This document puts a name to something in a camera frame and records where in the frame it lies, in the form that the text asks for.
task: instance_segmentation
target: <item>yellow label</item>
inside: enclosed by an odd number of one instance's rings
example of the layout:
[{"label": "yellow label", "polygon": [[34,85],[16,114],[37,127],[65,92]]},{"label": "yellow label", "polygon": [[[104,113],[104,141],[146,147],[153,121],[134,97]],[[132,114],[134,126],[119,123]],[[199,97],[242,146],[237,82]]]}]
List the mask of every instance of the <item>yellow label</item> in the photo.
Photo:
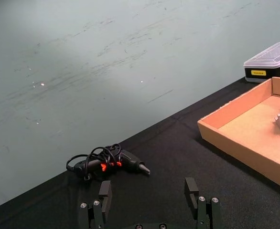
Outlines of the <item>yellow label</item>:
[{"label": "yellow label", "polygon": [[262,75],[266,76],[266,71],[259,71],[259,70],[251,70],[252,75]]}]

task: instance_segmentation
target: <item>table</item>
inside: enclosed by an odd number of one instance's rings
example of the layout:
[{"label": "table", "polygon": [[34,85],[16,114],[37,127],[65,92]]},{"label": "table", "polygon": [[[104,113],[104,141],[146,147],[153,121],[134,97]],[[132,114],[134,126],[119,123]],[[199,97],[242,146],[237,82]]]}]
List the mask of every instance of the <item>table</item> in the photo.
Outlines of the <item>table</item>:
[{"label": "table", "polygon": [[[200,194],[220,198],[226,228],[280,229],[280,186],[204,141],[196,123],[255,85],[238,80],[123,141],[151,176],[118,171],[109,178],[107,227],[167,222],[195,228],[183,193],[184,178],[193,177]],[[99,185],[64,172],[1,205],[0,229],[76,229],[79,204],[97,198]]]}]

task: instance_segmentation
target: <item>clear plastic lid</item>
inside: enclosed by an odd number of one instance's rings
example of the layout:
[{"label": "clear plastic lid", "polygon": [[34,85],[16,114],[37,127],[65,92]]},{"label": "clear plastic lid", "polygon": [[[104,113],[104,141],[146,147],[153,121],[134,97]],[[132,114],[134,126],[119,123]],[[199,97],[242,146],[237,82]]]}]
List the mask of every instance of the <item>clear plastic lid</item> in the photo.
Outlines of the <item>clear plastic lid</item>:
[{"label": "clear plastic lid", "polygon": [[278,68],[280,67],[280,42],[244,63],[245,68]]}]

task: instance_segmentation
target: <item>black tablecloth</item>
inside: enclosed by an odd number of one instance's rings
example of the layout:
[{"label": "black tablecloth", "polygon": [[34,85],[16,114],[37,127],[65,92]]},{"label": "black tablecloth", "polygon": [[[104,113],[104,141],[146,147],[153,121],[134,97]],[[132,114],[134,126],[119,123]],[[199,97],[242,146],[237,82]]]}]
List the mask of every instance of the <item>black tablecloth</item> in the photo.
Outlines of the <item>black tablecloth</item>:
[{"label": "black tablecloth", "polygon": [[[280,186],[204,141],[197,127],[198,119],[254,86],[239,80],[122,142],[151,176],[119,171],[109,178],[107,227],[167,222],[195,228],[183,193],[184,178],[193,177],[200,194],[220,198],[226,228],[280,229]],[[0,229],[76,229],[79,204],[97,198],[99,185],[64,172],[1,205]]]}]

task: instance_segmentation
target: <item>cardboard box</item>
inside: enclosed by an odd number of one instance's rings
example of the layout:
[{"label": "cardboard box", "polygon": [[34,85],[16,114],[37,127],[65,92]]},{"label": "cardboard box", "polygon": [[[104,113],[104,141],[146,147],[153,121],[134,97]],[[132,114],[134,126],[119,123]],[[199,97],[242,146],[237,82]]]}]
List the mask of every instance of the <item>cardboard box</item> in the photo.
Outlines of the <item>cardboard box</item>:
[{"label": "cardboard box", "polygon": [[280,185],[280,78],[273,77],[198,121],[202,138]]}]

